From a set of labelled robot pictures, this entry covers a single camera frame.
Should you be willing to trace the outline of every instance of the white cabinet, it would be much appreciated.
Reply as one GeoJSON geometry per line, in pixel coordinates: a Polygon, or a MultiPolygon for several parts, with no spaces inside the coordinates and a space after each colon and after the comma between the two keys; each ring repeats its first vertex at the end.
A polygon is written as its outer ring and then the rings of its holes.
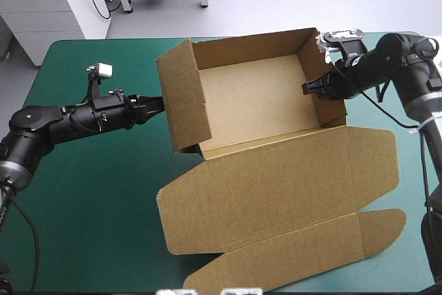
{"type": "MultiPolygon", "coordinates": [[[[104,0],[95,3],[108,16],[104,0]]],[[[92,0],[0,0],[0,15],[37,66],[55,41],[105,39],[111,21],[92,0]]]]}

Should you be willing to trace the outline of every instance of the box flap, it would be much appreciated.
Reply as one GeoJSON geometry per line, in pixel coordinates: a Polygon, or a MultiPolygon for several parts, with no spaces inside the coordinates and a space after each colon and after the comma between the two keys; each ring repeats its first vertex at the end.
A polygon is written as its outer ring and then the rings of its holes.
{"type": "Polygon", "coordinates": [[[201,295],[225,287],[268,291],[376,255],[404,225],[405,214],[398,209],[352,213],[223,254],[191,274],[184,288],[201,295]]]}
{"type": "MultiPolygon", "coordinates": [[[[332,69],[332,66],[324,60],[324,54],[321,53],[316,45],[318,32],[311,34],[307,42],[298,51],[299,60],[304,70],[307,81],[317,79],[332,69]]],[[[333,120],[340,119],[339,124],[345,124],[345,105],[343,100],[319,99],[312,95],[313,103],[318,114],[319,122],[327,124],[333,120]]]]}
{"type": "Polygon", "coordinates": [[[261,35],[231,37],[193,44],[198,69],[294,55],[315,28],[270,32],[261,35]]]}
{"type": "Polygon", "coordinates": [[[157,59],[167,122],[175,151],[210,139],[200,74],[189,39],[157,59]]]}
{"type": "Polygon", "coordinates": [[[354,213],[397,183],[394,136],[341,126],[207,160],[157,202],[171,253],[228,252],[354,213]]]}

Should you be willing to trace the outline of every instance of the white drawer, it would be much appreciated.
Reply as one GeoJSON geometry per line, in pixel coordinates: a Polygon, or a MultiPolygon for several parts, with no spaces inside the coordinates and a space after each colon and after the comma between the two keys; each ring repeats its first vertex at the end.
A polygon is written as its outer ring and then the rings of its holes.
{"type": "Polygon", "coordinates": [[[84,39],[81,31],[16,32],[14,35],[36,66],[43,63],[49,47],[55,41],[84,39]]]}
{"type": "Polygon", "coordinates": [[[72,12],[21,12],[1,15],[13,32],[80,31],[72,12]]]}
{"type": "Polygon", "coordinates": [[[67,0],[0,0],[0,13],[70,11],[67,0]]]}

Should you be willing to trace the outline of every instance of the box lid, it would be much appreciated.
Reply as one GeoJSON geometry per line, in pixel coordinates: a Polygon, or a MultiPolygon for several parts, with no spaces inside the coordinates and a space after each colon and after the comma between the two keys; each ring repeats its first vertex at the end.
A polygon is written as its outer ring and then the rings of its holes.
{"type": "Polygon", "coordinates": [[[229,252],[356,213],[397,183],[391,132],[339,126],[217,153],[157,203],[171,253],[229,252]]]}
{"type": "MultiPolygon", "coordinates": [[[[330,70],[316,46],[317,35],[316,29],[308,28],[199,43],[191,43],[190,40],[186,40],[162,55],[157,60],[157,68],[175,151],[194,152],[195,144],[217,138],[213,136],[218,133],[225,133],[225,130],[219,130],[218,127],[220,124],[229,123],[229,120],[234,118],[236,100],[238,100],[238,104],[249,103],[250,107],[244,108],[243,113],[253,113],[258,110],[259,116],[253,119],[254,121],[259,119],[261,123],[254,128],[256,131],[262,132],[256,134],[251,140],[266,138],[267,135],[280,135],[291,131],[310,129],[318,125],[345,124],[346,112],[342,100],[323,100],[315,96],[304,96],[302,93],[301,84],[305,80],[315,79],[330,70]],[[290,55],[296,56],[296,59],[290,58],[289,62],[278,62],[276,59],[290,55]],[[269,63],[264,61],[265,59],[275,60],[269,63]],[[264,66],[273,66],[273,70],[264,66]],[[214,74],[213,71],[216,68],[220,69],[218,72],[226,73],[226,75],[214,74]],[[241,70],[243,72],[252,71],[252,74],[256,73],[256,76],[249,73],[244,76],[242,82],[238,82],[241,70]],[[288,82],[287,73],[290,73],[290,70],[293,70],[293,77],[288,82]],[[210,76],[215,75],[219,81],[202,80],[202,77],[208,76],[207,71],[210,72],[210,76]],[[272,83],[271,76],[273,74],[275,74],[274,79],[277,81],[272,83]],[[285,84],[291,84],[291,88],[287,88],[285,84]],[[244,89],[246,97],[230,100],[230,97],[226,96],[224,99],[226,105],[220,112],[219,105],[213,107],[219,97],[212,96],[220,89],[211,88],[210,85],[226,88],[240,87],[244,89]],[[286,100],[293,100],[293,104],[287,103],[281,106],[280,99],[274,105],[272,104],[275,102],[274,97],[282,93],[281,90],[284,91],[284,94],[289,94],[286,100]],[[315,121],[312,121],[309,116],[300,117],[298,113],[294,112],[296,109],[306,109],[306,99],[309,100],[311,109],[316,112],[314,114],[315,121]],[[211,102],[210,111],[212,112],[216,108],[217,112],[208,115],[207,100],[211,102]],[[278,110],[279,114],[272,117],[275,110],[278,110]],[[265,122],[269,119],[271,119],[273,126],[271,130],[265,126],[265,122]]],[[[232,126],[236,125],[236,133],[244,130],[244,135],[239,135],[238,141],[227,140],[222,144],[246,142],[246,139],[241,139],[249,137],[251,129],[243,128],[242,124],[244,122],[232,123],[232,126]]]]}

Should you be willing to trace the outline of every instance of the white plastic part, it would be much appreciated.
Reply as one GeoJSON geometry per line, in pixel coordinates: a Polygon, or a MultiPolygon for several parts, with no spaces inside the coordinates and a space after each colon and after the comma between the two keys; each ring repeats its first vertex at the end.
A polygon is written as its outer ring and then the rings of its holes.
{"type": "Polygon", "coordinates": [[[194,289],[160,289],[156,295],[198,295],[194,289]]]}
{"type": "Polygon", "coordinates": [[[221,295],[262,295],[261,288],[225,288],[221,295]]]}

